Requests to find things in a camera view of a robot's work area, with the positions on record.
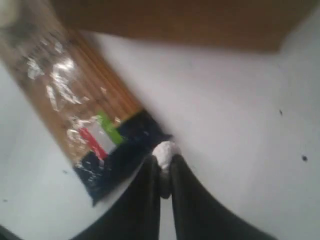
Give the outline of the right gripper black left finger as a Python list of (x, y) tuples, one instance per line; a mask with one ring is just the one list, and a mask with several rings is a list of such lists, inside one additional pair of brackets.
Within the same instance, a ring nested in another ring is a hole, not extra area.
[(75, 240), (158, 240), (161, 197), (159, 166), (148, 155), (136, 177), (112, 207)]

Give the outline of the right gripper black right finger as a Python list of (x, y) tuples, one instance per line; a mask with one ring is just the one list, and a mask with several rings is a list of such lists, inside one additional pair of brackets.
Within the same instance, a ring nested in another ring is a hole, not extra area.
[(171, 195), (179, 240), (272, 240), (217, 201), (200, 183), (181, 155), (170, 164)]

